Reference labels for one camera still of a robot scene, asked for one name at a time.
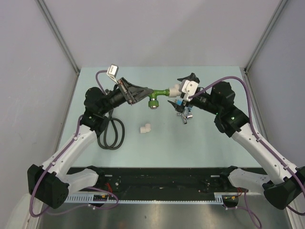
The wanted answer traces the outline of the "white straight pipe fitting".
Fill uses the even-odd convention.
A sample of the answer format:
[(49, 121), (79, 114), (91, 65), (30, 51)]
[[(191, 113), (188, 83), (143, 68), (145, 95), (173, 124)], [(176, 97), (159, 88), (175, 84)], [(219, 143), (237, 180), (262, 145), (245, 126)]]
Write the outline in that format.
[(175, 84), (173, 87), (170, 87), (168, 88), (168, 97), (170, 98), (176, 98), (176, 97), (179, 97), (181, 96), (182, 92), (179, 91), (179, 88), (180, 88), (180, 84)]

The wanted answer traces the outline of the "green plastic faucet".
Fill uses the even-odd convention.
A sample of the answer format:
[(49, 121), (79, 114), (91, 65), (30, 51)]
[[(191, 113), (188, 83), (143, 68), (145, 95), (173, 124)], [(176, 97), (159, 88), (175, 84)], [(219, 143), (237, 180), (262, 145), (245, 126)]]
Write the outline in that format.
[(149, 95), (148, 107), (151, 109), (157, 109), (159, 107), (158, 96), (169, 96), (170, 90), (154, 90), (152, 94)]

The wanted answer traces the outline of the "white elbow pipe fitting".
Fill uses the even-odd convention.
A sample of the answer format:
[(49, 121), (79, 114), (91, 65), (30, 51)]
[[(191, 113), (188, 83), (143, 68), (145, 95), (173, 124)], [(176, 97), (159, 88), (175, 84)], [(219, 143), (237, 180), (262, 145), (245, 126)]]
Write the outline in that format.
[(144, 126), (140, 127), (140, 133), (141, 134), (149, 133), (149, 132), (151, 132), (151, 129), (152, 129), (151, 124), (145, 124)]

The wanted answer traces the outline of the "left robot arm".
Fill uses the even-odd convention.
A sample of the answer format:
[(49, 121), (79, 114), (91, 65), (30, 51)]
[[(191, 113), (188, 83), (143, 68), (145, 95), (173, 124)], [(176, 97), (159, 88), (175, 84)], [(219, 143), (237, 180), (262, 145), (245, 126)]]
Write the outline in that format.
[(101, 169), (89, 166), (69, 175), (68, 171), (83, 151), (106, 129), (107, 113), (128, 103), (133, 105), (153, 93), (153, 89), (131, 84), (124, 78), (117, 80), (112, 91), (92, 87), (85, 93), (85, 112), (77, 121), (73, 135), (61, 149), (40, 166), (32, 165), (27, 171), (29, 193), (22, 197), (12, 211), (6, 228), (24, 229), (30, 217), (40, 217), (50, 208), (59, 208), (68, 195), (84, 188), (99, 191), (105, 186)]

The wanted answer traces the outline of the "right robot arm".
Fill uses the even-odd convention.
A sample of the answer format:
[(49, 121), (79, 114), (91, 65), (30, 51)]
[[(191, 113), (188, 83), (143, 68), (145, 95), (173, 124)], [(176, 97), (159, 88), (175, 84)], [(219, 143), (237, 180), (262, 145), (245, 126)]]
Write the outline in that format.
[(171, 102), (179, 113), (187, 107), (197, 107), (212, 113), (218, 131), (226, 134), (241, 145), (266, 172), (265, 175), (247, 172), (231, 166), (220, 179), (220, 187), (224, 191), (232, 191), (235, 187), (244, 188), (263, 195), (277, 209), (288, 208), (294, 213), (290, 204), (305, 192), (305, 168), (297, 167), (285, 159), (260, 133), (253, 124), (249, 90), (238, 77), (244, 87), (248, 114), (234, 105), (235, 92), (228, 80), (223, 77), (209, 86), (200, 89), (200, 80), (194, 73), (180, 78), (179, 84), (169, 88), (169, 97), (180, 97), (181, 102)]

